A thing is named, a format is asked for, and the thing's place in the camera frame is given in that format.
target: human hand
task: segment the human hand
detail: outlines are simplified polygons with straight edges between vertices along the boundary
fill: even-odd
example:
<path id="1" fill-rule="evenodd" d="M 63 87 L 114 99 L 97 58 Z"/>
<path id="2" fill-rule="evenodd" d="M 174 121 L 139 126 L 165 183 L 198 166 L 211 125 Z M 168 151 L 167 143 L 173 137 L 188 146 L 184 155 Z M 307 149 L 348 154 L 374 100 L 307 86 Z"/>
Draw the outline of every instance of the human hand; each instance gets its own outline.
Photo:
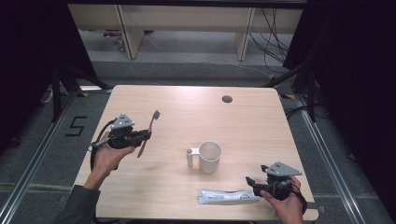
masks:
<path id="1" fill-rule="evenodd" d="M 293 175 L 290 176 L 290 179 L 293 183 L 293 190 L 299 192 L 301 182 Z M 291 193 L 289 197 L 283 201 L 275 199 L 265 190 L 261 190 L 260 195 L 274 207 L 276 215 L 280 218 L 282 223 L 303 223 L 303 205 L 295 194 Z"/>
<path id="2" fill-rule="evenodd" d="M 105 133 L 102 139 L 107 138 L 109 133 Z M 95 163 L 93 164 L 92 172 L 84 184 L 86 189 L 99 189 L 103 181 L 108 177 L 112 170 L 114 170 L 120 161 L 128 154 L 134 152 L 134 147 L 125 147 L 122 149 L 115 149 L 108 144 L 100 146 L 95 155 Z"/>

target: wooden table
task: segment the wooden table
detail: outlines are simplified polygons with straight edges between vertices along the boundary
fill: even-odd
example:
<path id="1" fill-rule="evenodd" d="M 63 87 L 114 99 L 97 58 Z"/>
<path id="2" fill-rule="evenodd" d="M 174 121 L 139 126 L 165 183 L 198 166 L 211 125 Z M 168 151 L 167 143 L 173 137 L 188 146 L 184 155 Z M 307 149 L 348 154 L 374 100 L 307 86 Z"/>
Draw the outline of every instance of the wooden table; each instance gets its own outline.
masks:
<path id="1" fill-rule="evenodd" d="M 222 97 L 233 98 L 224 103 Z M 199 189 L 250 190 L 245 176 L 265 182 L 261 165 L 282 161 L 303 172 L 299 154 L 278 95 L 273 89 L 186 86 L 117 86 L 107 102 L 95 136 L 105 124 L 126 113 L 134 130 L 147 129 L 153 112 L 153 134 L 138 159 L 126 157 L 101 187 L 99 217 L 273 220 L 272 206 L 255 203 L 214 205 L 198 203 Z M 187 165 L 185 150 L 216 141 L 223 154 L 219 169 L 205 174 Z M 88 152 L 76 179 L 82 185 L 90 173 Z M 301 192 L 314 202 L 305 175 L 298 176 Z M 308 209 L 305 220 L 318 218 Z"/>

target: toothbrush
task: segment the toothbrush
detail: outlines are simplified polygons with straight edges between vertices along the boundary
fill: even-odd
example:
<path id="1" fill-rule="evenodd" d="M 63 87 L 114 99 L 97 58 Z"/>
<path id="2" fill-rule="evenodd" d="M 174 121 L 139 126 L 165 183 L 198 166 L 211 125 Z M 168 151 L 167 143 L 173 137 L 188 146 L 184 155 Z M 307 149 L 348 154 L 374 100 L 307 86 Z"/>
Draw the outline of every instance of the toothbrush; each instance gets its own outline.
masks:
<path id="1" fill-rule="evenodd" d="M 149 123 L 149 126 L 148 126 L 148 132 L 149 132 L 149 133 L 152 132 L 152 122 L 153 122 L 155 119 L 158 119 L 159 117 L 160 117 L 160 111 L 156 110 L 156 111 L 154 112 L 154 114 L 152 115 L 151 122 Z M 137 154 L 137 158 L 140 158 L 140 156 L 143 154 L 143 150 L 145 150 L 145 146 L 146 146 L 147 141 L 148 141 L 148 140 L 145 140 L 145 142 L 143 143 L 143 146 L 140 148 L 139 154 Z"/>

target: gray floor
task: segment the gray floor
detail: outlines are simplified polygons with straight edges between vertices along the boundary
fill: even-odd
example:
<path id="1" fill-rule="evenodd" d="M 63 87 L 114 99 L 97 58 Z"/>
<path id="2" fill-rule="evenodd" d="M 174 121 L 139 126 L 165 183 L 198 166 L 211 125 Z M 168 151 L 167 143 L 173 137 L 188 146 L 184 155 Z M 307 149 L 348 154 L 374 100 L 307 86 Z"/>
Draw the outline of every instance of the gray floor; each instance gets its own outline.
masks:
<path id="1" fill-rule="evenodd" d="M 156 31 L 147 34 L 137 58 L 130 61 L 119 50 L 116 37 L 105 38 L 101 33 L 80 32 L 97 75 L 108 84 L 258 87 L 269 82 L 269 75 L 278 77 L 286 71 L 280 67 L 281 63 L 265 56 L 252 41 L 248 44 L 245 61 L 238 62 L 232 34 Z M 291 36 L 281 37 L 288 45 Z M 291 93 L 291 82 L 288 80 L 276 89 L 280 94 Z M 109 93 L 89 93 L 87 97 L 74 99 L 10 223 L 50 223 L 63 208 L 86 153 L 84 146 L 91 141 L 108 97 Z M 281 99 L 281 103 L 285 109 L 298 105 L 292 99 Z M 51 113 L 51 103 L 39 107 L 20 134 L 21 145 L 9 147 L 0 158 L 2 205 L 44 138 L 50 126 Z M 316 113 L 320 132 L 366 223 L 392 223 L 359 165 L 347 158 L 347 145 L 325 108 L 316 107 Z M 84 130 L 79 137 L 67 137 L 68 133 L 77 131 L 70 129 L 75 117 L 86 117 L 75 122 L 84 126 Z M 292 115 L 289 125 L 319 209 L 316 223 L 353 223 L 302 113 Z"/>

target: person's arm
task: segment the person's arm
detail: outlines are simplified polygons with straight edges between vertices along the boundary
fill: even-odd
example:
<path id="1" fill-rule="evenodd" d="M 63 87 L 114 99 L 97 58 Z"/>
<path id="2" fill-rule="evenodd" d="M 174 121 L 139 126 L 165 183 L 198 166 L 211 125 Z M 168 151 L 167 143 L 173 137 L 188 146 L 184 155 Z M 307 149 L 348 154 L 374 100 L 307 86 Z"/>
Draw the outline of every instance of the person's arm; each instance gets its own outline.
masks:
<path id="1" fill-rule="evenodd" d="M 52 223 L 91 223 L 100 195 L 99 188 L 120 161 L 133 152 L 134 147 L 114 149 L 108 144 L 98 148 L 92 172 L 84 186 L 75 185 L 73 187 L 64 210 Z"/>
<path id="2" fill-rule="evenodd" d="M 295 185 L 294 188 L 298 191 L 301 187 L 301 182 L 295 177 L 291 176 L 291 181 Z M 260 195 L 267 200 L 275 209 L 276 215 L 284 224 L 303 224 L 303 205 L 300 199 L 293 193 L 289 195 L 284 201 L 280 201 L 272 197 L 271 194 L 265 190 L 260 191 Z"/>

